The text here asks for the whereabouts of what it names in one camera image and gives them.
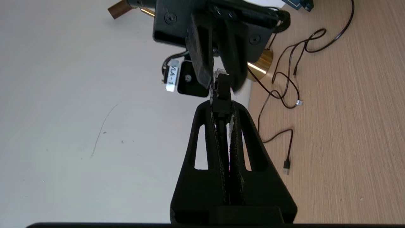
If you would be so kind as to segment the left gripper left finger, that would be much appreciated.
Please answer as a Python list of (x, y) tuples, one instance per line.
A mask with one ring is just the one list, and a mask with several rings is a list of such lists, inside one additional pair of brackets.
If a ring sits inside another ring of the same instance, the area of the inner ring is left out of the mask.
[[(195, 168), (198, 135), (204, 126), (207, 170)], [(188, 141), (184, 161), (170, 204), (173, 224), (207, 224), (210, 212), (225, 204), (223, 165), (215, 132), (211, 103), (198, 105)]]

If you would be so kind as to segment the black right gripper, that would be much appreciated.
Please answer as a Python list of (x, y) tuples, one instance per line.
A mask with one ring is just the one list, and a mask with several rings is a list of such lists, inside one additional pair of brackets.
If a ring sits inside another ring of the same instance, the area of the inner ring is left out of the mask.
[(198, 83), (209, 89), (219, 56), (238, 92), (247, 62), (257, 61), (272, 34), (283, 30), (283, 12), (244, 0), (157, 0), (153, 38), (188, 50)]

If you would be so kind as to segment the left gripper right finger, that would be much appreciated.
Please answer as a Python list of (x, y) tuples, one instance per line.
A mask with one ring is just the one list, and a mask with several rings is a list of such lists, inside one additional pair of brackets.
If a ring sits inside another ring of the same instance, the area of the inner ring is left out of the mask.
[(259, 138), (247, 109), (233, 101), (230, 122), (229, 204), (253, 216), (257, 224), (292, 224), (293, 200)]

